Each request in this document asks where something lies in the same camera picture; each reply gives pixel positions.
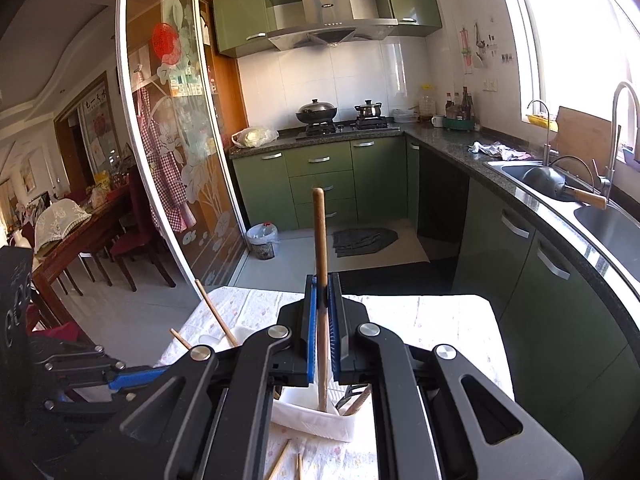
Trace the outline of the tall steel kitchen faucet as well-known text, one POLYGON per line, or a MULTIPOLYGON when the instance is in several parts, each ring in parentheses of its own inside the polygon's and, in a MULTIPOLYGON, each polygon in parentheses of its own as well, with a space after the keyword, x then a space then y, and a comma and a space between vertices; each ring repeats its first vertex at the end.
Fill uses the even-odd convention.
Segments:
POLYGON ((615 162, 617 157, 618 146, 620 145, 620 122, 618 121, 618 101, 620 95, 626 90, 631 98, 632 108, 634 109, 634 126, 636 127, 636 145, 634 146, 634 159, 639 161, 639 96, 634 86, 628 80, 622 80, 615 88, 612 102, 612 119, 611 119, 611 144, 608 152, 608 163, 605 165, 605 174, 600 176, 602 184, 601 193, 606 200, 610 200, 610 195, 614 183, 615 162))

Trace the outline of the small trash bin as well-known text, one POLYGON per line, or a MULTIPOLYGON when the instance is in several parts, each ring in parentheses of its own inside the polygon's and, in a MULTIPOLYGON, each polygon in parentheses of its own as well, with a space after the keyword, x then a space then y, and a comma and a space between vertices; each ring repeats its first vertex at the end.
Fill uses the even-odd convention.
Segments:
POLYGON ((269 260, 277 255, 279 249, 279 231, 271 222, 252 226, 246 231, 250 251, 259 260, 269 260))

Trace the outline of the white plastic utensil holder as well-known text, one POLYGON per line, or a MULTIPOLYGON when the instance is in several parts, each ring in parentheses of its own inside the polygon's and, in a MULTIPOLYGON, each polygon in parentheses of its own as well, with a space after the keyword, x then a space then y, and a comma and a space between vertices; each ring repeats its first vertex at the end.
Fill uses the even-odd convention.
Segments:
POLYGON ((332 404, 326 412, 317 411, 318 385, 306 388, 284 387, 279 400, 272 404, 269 444, 285 438, 323 439, 338 443, 372 446, 374 425, 371 400, 355 415, 345 416, 332 404))

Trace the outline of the white floral tablecloth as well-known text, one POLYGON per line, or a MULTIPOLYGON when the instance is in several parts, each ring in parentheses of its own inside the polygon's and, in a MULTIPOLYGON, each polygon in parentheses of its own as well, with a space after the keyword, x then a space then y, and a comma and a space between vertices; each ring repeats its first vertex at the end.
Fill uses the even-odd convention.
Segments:
MULTIPOLYGON (((344 299, 344 307, 349 356, 337 380, 372 386, 381 477, 514 478, 506 449, 524 426, 502 392, 462 356, 410 348, 362 304, 344 299)), ((195 347, 160 376, 175 409, 170 456, 151 460, 151 477, 260 478, 274 389, 308 384, 307 326, 304 298, 240 348, 195 347)))

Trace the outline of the wooden dining table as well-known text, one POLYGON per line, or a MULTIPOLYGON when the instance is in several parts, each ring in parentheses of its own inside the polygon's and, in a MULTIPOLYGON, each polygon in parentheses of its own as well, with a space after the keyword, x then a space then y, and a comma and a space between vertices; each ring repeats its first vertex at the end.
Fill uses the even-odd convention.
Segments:
POLYGON ((104 245, 108 234, 119 225, 119 219, 130 210, 129 185, 124 185, 115 190, 112 198, 99 206, 88 220, 58 243, 32 272, 32 282, 44 305, 42 320, 45 326, 56 327, 73 322, 73 317, 58 298, 52 283, 81 252, 104 245))

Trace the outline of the dark red dining chair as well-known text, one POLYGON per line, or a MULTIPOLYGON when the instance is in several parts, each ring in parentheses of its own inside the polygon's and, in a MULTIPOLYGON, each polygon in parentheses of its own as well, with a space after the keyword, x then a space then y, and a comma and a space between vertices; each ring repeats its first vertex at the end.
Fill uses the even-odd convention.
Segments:
POLYGON ((111 256, 133 292, 137 290, 137 285, 126 266, 125 258, 134 254, 147 254, 166 284, 169 287, 175 287, 175 281, 165 269, 155 250, 158 232, 154 226, 151 205, 136 166, 129 170, 129 192, 136 224, 116 240, 111 248, 111 256))

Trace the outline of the white plastic bag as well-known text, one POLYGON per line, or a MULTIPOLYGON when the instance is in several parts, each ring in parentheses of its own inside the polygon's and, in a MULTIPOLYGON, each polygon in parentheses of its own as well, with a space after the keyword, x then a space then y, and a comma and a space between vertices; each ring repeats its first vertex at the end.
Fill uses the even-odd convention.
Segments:
POLYGON ((231 136, 236 148, 259 148, 278 139, 279 133, 270 127, 248 127, 231 136))

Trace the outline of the gas stove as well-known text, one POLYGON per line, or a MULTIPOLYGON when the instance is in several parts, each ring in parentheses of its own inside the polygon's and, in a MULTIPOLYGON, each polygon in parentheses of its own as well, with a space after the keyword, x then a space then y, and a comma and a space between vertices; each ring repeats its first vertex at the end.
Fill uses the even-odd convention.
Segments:
POLYGON ((387 117, 356 118, 351 122, 318 122, 306 125, 305 129, 296 136, 296 140, 322 138, 334 134, 365 133, 365 132, 396 132, 400 128, 387 117))

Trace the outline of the black wok with lid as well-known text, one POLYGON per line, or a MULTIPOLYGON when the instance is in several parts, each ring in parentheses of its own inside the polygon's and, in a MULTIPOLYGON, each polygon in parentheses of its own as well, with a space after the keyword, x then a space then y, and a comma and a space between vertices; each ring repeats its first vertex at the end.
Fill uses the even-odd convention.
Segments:
POLYGON ((323 124, 324 122, 333 122, 337 114, 337 107, 329 102, 313 99, 299 107, 296 112, 296 118, 306 125, 323 124))

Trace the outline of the red checkered apron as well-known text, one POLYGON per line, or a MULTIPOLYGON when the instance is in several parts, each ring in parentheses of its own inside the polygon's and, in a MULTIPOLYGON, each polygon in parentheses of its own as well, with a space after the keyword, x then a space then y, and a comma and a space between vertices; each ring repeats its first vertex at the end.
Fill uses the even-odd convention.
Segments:
POLYGON ((186 187, 181 179, 178 162, 172 149, 163 145, 163 128, 153 117, 149 91, 141 88, 134 94, 134 98, 144 154, 156 192, 171 231, 181 233, 192 228, 196 220, 188 206, 186 187))

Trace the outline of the steel pot with lid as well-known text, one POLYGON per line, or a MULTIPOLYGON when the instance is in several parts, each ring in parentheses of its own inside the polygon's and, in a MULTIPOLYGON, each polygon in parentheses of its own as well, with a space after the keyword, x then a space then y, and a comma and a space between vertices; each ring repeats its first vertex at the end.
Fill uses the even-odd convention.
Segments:
POLYGON ((365 100, 363 104, 354 106, 360 120, 378 118, 382 116, 382 103, 365 100))

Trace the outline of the large oil bottle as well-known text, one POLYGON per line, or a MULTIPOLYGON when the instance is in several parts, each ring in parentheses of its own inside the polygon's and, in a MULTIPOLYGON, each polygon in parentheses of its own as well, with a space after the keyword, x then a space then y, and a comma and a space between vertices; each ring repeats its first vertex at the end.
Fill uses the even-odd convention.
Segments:
POLYGON ((437 114, 435 87, 432 84, 422 84, 420 88, 418 109, 421 122, 430 122, 437 114))

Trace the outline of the condiment bottles tray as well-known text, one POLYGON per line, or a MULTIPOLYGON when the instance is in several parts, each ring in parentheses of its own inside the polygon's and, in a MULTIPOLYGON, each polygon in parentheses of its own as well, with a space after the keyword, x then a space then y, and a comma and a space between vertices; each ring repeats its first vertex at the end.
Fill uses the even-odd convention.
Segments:
POLYGON ((442 120, 444 128, 450 131, 476 131, 480 128, 474 110, 474 103, 467 86, 461 92, 447 94, 445 117, 442 120))

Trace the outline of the crumpled dish cloth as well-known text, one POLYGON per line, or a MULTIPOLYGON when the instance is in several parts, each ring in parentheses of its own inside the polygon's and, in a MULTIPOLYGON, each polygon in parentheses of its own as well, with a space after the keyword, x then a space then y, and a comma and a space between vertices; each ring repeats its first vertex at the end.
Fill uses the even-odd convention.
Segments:
POLYGON ((468 151, 472 154, 483 154, 493 159, 502 160, 503 162, 515 162, 516 160, 529 160, 533 158, 529 152, 509 148, 506 144, 500 142, 481 144, 475 141, 468 146, 468 151))

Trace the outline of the green lower cabinets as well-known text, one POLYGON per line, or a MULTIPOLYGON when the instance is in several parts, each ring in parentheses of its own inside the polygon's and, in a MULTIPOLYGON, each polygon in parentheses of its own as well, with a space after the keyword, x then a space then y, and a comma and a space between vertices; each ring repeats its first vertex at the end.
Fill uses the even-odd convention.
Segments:
POLYGON ((370 273, 365 289, 477 295, 494 311, 516 400, 590 479, 639 473, 639 226, 620 206, 549 200, 526 165, 468 150, 470 137, 404 131, 379 138, 281 140, 230 154, 245 218, 311 224, 411 219, 431 266, 370 273))

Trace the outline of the sliding glass door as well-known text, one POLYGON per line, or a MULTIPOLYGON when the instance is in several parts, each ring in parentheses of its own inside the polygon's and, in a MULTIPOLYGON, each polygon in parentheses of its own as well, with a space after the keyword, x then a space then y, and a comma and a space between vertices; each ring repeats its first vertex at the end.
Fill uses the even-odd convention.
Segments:
POLYGON ((157 231, 192 288, 228 284, 245 254, 213 80, 205 0, 116 0, 116 66, 130 145, 157 231), (171 231, 152 180, 134 94, 149 91, 163 145, 174 152, 196 223, 171 231))

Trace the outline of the steel range hood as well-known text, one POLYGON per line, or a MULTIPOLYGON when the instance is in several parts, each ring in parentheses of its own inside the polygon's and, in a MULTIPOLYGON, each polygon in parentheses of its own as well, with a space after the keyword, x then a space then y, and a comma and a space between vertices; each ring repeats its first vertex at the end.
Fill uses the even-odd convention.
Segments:
POLYGON ((382 40, 397 26, 390 0, 266 0, 270 31, 279 50, 382 40))

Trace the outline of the stainless steel sink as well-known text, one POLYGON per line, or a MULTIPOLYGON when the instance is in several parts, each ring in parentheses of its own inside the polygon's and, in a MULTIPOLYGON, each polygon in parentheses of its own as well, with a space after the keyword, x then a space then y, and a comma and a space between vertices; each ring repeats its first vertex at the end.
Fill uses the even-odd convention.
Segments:
POLYGON ((516 160, 515 162, 486 162, 486 166, 513 181, 525 193, 543 204, 572 228, 624 278, 635 290, 639 290, 639 222, 626 211, 609 203, 605 209, 593 205, 593 197, 586 186, 570 174, 565 174, 565 186, 577 190, 563 192, 559 197, 541 193, 525 182, 525 175, 540 160, 516 160))

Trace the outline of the wooden cutting board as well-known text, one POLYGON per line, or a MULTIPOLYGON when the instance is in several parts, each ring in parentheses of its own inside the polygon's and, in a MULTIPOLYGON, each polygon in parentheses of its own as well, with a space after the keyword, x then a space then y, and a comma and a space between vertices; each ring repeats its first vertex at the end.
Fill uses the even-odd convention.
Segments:
POLYGON ((556 123, 558 124, 558 134, 551 142, 552 148, 557 150, 560 156, 579 157, 589 169, 574 159, 560 160, 558 166, 574 174, 580 180, 591 183, 592 179, 589 173, 593 171, 592 161, 595 160, 600 176, 604 177, 610 160, 611 122, 560 106, 556 123))

